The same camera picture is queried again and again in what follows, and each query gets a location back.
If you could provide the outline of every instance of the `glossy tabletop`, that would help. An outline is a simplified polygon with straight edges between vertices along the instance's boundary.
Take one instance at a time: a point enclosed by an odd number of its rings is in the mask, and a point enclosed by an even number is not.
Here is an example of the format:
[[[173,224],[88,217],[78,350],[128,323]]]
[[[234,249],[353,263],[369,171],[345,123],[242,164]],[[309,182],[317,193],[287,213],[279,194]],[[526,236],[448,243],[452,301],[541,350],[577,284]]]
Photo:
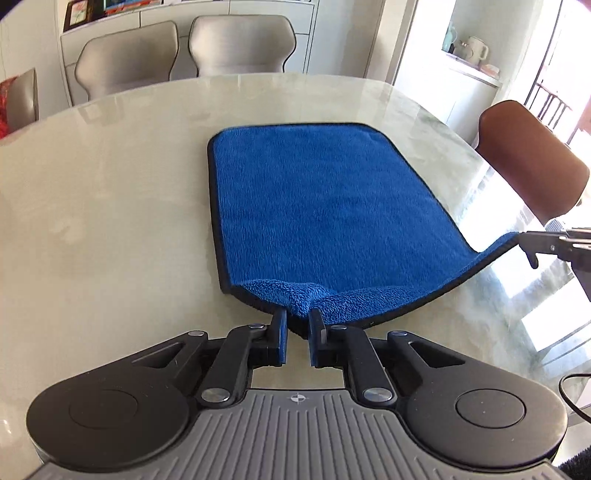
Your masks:
[[[25,428],[45,387],[193,329],[269,316],[220,292],[207,142],[235,125],[360,122],[387,135],[477,250],[541,225],[456,134],[391,86],[262,74],[191,79],[97,100],[0,141],[0,478],[39,461]],[[407,329],[553,388],[591,358],[591,309],[568,265],[515,248],[435,301],[368,331]],[[253,385],[342,386],[287,365]],[[572,386],[573,396],[581,386]]]

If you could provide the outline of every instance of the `silver screw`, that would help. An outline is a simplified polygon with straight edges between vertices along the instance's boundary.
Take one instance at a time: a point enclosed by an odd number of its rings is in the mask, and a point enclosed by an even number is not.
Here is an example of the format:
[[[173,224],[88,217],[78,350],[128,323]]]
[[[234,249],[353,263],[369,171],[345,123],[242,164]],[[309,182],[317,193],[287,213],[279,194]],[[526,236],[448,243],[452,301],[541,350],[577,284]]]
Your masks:
[[[363,392],[365,400],[371,403],[383,403],[392,400],[392,392],[387,388],[368,388]]]
[[[203,390],[201,398],[209,403],[222,403],[230,399],[230,392],[225,388],[208,388]]]

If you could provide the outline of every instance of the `microfiber cloth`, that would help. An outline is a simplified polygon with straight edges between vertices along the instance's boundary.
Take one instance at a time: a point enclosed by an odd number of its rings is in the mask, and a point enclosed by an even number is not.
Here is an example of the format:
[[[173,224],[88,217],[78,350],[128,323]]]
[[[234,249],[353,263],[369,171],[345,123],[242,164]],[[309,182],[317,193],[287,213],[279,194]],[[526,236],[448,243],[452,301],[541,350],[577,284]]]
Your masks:
[[[360,124],[229,128],[208,145],[220,286],[289,313],[305,336],[385,322],[451,290],[517,244],[474,251],[391,141]]]

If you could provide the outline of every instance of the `gray plastic housing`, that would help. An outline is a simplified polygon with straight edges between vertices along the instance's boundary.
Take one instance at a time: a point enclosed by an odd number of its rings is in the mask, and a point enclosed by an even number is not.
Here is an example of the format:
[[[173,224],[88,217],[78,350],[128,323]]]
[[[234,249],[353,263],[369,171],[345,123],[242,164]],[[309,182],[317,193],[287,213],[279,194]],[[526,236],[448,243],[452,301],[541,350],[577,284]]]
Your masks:
[[[519,472],[448,465],[418,447],[398,417],[362,407],[346,390],[249,390],[206,410],[188,435],[148,463],[111,473],[48,463],[30,480],[558,480],[549,462]]]

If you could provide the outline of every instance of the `crosshair logo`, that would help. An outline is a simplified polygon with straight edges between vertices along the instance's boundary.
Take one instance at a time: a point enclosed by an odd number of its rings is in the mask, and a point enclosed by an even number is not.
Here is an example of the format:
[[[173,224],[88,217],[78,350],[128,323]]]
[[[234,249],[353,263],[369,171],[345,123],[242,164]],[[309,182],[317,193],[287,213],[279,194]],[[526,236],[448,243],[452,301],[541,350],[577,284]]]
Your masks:
[[[294,401],[295,403],[302,403],[303,401],[308,400],[308,397],[305,397],[300,392],[298,392],[297,394],[292,395],[290,400]]]

